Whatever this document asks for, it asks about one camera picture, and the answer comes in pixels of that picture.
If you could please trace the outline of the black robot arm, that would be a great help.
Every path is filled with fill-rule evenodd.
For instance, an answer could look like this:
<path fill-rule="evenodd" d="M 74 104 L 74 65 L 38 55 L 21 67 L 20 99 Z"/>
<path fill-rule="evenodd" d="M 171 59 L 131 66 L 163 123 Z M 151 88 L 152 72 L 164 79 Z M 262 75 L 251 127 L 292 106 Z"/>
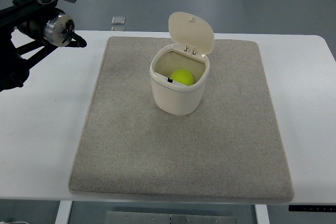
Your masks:
<path fill-rule="evenodd" d="M 30 69 L 57 48 L 87 45 L 58 1 L 14 0 L 1 10 L 1 90 L 21 88 Z"/>

